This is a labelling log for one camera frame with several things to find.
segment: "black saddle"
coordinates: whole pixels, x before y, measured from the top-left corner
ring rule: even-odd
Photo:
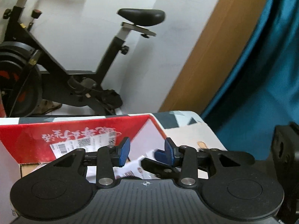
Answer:
[[[160,24],[165,19],[165,13],[157,9],[122,8],[118,10],[117,14],[135,25],[144,27]]]

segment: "exercise bike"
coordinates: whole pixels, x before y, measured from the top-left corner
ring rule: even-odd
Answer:
[[[9,21],[0,44],[0,90],[7,116],[29,116],[42,99],[77,107],[87,105],[96,115],[114,115],[123,102],[114,90],[103,90],[101,83],[117,54],[128,52],[124,43],[129,33],[137,31],[144,38],[156,36],[143,27],[162,23],[165,13],[156,9],[120,9],[117,13],[133,24],[121,24],[96,72],[66,71],[30,33],[41,12],[32,11],[28,26],[19,21],[26,1],[18,0],[3,15]],[[37,64],[46,71],[40,71]]]

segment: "teal curtain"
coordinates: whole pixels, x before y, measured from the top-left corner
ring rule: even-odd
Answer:
[[[247,46],[201,117],[228,150],[266,159],[275,125],[299,122],[299,0],[267,0]]]

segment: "blue grip pad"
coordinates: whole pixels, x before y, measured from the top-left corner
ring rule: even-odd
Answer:
[[[165,139],[165,142],[164,142],[164,149],[165,149],[165,154],[166,154],[166,159],[167,159],[166,164],[173,166],[174,165],[173,148],[167,139]]]
[[[163,150],[158,149],[157,151],[155,151],[154,157],[159,162],[162,162],[164,164],[168,163],[166,153]]]
[[[123,167],[130,153],[131,142],[129,137],[124,138],[122,142],[119,144],[119,147],[121,148],[121,155],[119,157],[119,166]]]

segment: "metal screw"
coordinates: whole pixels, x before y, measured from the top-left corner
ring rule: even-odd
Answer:
[[[172,172],[172,170],[169,169],[169,168],[166,168],[166,169],[164,169],[163,171],[164,171],[165,173],[171,173],[171,172]]]
[[[181,180],[181,183],[184,184],[184,185],[192,185],[192,184],[195,184],[195,179],[192,179],[192,178],[183,178]]]
[[[113,183],[113,180],[110,178],[99,179],[99,184],[101,184],[101,185],[110,185],[112,183]]]

